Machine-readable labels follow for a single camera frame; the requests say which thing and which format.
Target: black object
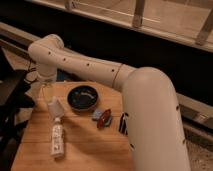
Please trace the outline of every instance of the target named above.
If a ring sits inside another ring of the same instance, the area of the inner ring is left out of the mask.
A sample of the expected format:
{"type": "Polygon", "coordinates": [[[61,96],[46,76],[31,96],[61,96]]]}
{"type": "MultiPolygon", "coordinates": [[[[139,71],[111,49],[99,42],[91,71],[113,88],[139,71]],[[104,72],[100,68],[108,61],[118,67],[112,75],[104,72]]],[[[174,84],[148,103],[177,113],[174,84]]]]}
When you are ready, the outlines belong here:
{"type": "Polygon", "coordinates": [[[0,153],[11,138],[20,143],[19,131],[26,126],[27,121],[15,125],[15,115],[20,108],[33,107],[35,104],[25,94],[30,88],[24,81],[26,74],[26,70],[14,70],[11,67],[0,47],[0,153]]]}
{"type": "Polygon", "coordinates": [[[96,105],[98,93],[93,87],[82,85],[72,89],[67,100],[73,110],[87,111],[96,105]]]}

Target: table surface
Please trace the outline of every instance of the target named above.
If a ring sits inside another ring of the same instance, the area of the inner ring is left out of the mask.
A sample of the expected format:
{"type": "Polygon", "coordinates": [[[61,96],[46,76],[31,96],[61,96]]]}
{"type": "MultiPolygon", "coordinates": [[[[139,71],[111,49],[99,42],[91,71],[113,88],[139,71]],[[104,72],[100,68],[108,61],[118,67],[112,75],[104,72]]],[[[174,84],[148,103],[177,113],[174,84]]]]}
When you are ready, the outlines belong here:
{"type": "Polygon", "coordinates": [[[126,136],[118,132],[122,114],[121,94],[94,82],[55,83],[54,94],[65,108],[65,156],[55,160],[50,155],[52,120],[43,99],[38,95],[12,171],[131,171],[133,163],[126,136]],[[110,127],[98,130],[92,112],[73,112],[67,102],[71,89],[90,85],[99,94],[98,108],[112,110],[110,127]]]}

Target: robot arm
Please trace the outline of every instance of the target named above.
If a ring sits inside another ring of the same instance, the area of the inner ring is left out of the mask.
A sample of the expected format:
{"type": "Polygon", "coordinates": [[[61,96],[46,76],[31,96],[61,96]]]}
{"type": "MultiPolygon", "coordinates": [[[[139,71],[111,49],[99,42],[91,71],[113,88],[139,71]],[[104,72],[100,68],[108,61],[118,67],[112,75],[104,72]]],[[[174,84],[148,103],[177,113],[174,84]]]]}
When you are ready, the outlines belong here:
{"type": "Polygon", "coordinates": [[[121,86],[135,68],[111,61],[86,57],[66,51],[63,41],[49,35],[29,46],[29,54],[37,62],[41,81],[54,79],[57,68],[75,73],[85,80],[93,80],[121,91],[121,86]]]}
{"type": "Polygon", "coordinates": [[[56,35],[32,43],[29,54],[41,81],[53,80],[60,68],[122,92],[136,171],[190,171],[176,92],[163,72],[67,52],[56,35]]]}

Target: red object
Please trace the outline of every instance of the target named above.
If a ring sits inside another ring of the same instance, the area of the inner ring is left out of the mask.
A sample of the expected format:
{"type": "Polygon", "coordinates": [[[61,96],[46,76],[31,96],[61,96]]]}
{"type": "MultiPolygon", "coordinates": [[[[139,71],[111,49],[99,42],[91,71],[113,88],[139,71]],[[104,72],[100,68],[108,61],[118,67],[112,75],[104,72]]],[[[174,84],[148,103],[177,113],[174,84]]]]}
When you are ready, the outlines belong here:
{"type": "Polygon", "coordinates": [[[110,116],[111,116],[111,109],[105,110],[98,119],[97,128],[98,129],[104,128],[104,125],[109,120],[110,116]]]}

